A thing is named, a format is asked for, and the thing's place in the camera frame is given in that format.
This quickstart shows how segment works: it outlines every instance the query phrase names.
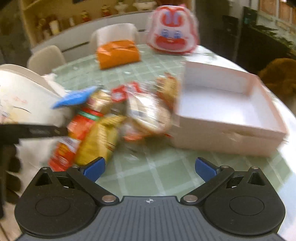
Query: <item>cartoon face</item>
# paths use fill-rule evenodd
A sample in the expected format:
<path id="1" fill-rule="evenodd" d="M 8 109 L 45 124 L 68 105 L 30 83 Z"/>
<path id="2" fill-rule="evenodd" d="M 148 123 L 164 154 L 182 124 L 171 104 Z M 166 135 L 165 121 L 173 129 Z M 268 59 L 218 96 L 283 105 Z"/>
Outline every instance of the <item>cartoon face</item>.
<path id="1" fill-rule="evenodd" d="M 147 29 L 148 45 L 160 51 L 189 53 L 198 43 L 196 19 L 185 7 L 158 7 Z"/>
<path id="2" fill-rule="evenodd" d="M 156 44 L 164 49 L 179 50 L 186 46 L 186 40 L 182 38 L 182 32 L 179 30 L 163 29 L 156 38 Z"/>
<path id="3" fill-rule="evenodd" d="M 167 9 L 162 16 L 162 24 L 168 27 L 181 27 L 184 23 L 182 15 L 173 9 Z"/>

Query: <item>snack package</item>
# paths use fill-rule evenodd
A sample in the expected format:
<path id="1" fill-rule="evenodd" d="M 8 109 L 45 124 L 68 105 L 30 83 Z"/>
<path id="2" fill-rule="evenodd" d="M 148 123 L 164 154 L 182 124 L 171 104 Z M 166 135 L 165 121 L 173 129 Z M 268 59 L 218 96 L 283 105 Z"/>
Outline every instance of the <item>snack package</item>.
<path id="1" fill-rule="evenodd" d="M 165 73 L 166 77 L 157 78 L 157 96 L 172 110 L 179 92 L 179 82 L 176 77 Z"/>
<path id="2" fill-rule="evenodd" d="M 112 113 L 126 115 L 126 100 L 128 99 L 127 91 L 132 90 L 134 92 L 142 93 L 142 87 L 136 81 L 132 81 L 126 85 L 120 85 L 117 88 L 111 90 L 112 95 Z"/>
<path id="3" fill-rule="evenodd" d="M 151 133 L 141 127 L 132 119 L 128 120 L 123 125 L 123 139 L 126 142 L 136 142 L 144 137 L 150 136 Z"/>
<path id="4" fill-rule="evenodd" d="M 170 128 L 169 110 L 151 93 L 128 92 L 129 116 L 143 130 L 153 134 Z"/>
<path id="5" fill-rule="evenodd" d="M 118 127 L 125 118 L 122 115 L 107 115 L 96 122 L 81 143 L 75 163 L 86 165 L 99 156 L 107 162 L 118 141 Z"/>
<path id="6" fill-rule="evenodd" d="M 90 95 L 98 89 L 97 86 L 91 86 L 78 91 L 71 91 L 65 97 L 58 100 L 54 105 L 53 109 L 60 108 L 63 106 L 72 106 L 83 104 L 87 101 Z"/>
<path id="7" fill-rule="evenodd" d="M 92 126 L 109 112 L 112 104 L 111 95 L 105 90 L 94 92 L 85 107 L 68 125 L 69 135 L 60 139 L 56 150 L 49 160 L 54 171 L 65 171 L 73 165 L 74 157 Z"/>

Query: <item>open cardboard box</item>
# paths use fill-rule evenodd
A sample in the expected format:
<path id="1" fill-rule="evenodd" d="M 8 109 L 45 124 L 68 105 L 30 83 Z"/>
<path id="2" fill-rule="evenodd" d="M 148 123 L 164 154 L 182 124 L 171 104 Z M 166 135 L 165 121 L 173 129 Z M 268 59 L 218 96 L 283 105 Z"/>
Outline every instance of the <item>open cardboard box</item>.
<path id="1" fill-rule="evenodd" d="M 187 61 L 173 116 L 178 148 L 270 156 L 286 127 L 258 76 Z"/>

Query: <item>figurine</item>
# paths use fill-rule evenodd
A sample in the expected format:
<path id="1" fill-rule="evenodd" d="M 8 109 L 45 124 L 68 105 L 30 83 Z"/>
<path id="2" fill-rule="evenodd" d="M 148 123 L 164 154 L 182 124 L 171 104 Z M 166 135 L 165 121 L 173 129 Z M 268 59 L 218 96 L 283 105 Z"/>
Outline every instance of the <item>figurine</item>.
<path id="1" fill-rule="evenodd" d="M 111 12 L 110 12 L 110 6 L 107 6 L 106 4 L 104 4 L 102 6 L 102 17 L 107 17 L 110 16 Z"/>
<path id="2" fill-rule="evenodd" d="M 124 0 L 118 0 L 118 4 L 114 7 L 119 14 L 125 13 L 125 9 L 128 7 L 128 4 L 123 3 Z"/>
<path id="3" fill-rule="evenodd" d="M 91 17 L 89 16 L 89 13 L 87 11 L 82 11 L 81 13 L 81 22 L 85 23 L 91 20 Z"/>
<path id="4" fill-rule="evenodd" d="M 50 30 L 52 31 L 53 35 L 57 35 L 60 33 L 60 26 L 59 26 L 59 21 L 58 20 L 53 20 L 49 23 Z"/>
<path id="5" fill-rule="evenodd" d="M 133 4 L 133 6 L 136 7 L 138 11 L 152 10 L 155 5 L 157 5 L 157 2 L 147 0 L 136 0 L 136 2 Z"/>
<path id="6" fill-rule="evenodd" d="M 44 39 L 49 39 L 52 35 L 50 26 L 48 24 L 49 18 L 45 19 L 43 15 L 40 13 L 38 14 L 38 21 L 37 21 L 37 42 L 41 42 Z"/>

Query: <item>window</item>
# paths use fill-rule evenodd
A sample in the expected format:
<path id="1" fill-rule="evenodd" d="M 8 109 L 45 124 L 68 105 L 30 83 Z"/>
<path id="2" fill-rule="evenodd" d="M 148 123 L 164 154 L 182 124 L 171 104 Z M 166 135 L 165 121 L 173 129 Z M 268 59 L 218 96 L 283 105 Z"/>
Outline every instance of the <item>window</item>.
<path id="1" fill-rule="evenodd" d="M 285 2 L 279 2 L 279 19 L 290 22 L 291 7 Z"/>
<path id="2" fill-rule="evenodd" d="M 296 8 L 293 8 L 292 23 L 296 25 Z"/>
<path id="3" fill-rule="evenodd" d="M 260 10 L 269 15 L 275 16 L 276 1 L 277 0 L 260 0 Z"/>

